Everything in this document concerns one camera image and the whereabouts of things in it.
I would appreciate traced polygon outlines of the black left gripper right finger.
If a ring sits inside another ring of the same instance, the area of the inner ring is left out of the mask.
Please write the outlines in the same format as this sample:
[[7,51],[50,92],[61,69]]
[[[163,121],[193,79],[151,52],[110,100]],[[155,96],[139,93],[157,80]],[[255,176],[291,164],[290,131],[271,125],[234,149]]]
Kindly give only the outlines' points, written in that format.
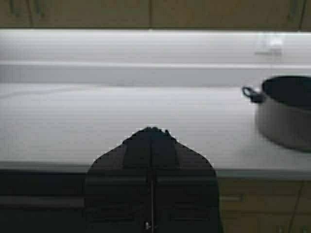
[[221,233],[217,176],[209,161],[168,131],[152,129],[156,233]]

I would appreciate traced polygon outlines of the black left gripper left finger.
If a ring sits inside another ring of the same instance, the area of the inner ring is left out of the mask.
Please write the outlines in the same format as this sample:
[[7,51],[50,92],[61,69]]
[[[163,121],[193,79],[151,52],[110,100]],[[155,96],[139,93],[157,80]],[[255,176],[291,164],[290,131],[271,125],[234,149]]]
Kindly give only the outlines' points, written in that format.
[[87,233],[152,232],[152,128],[100,156],[84,187]]

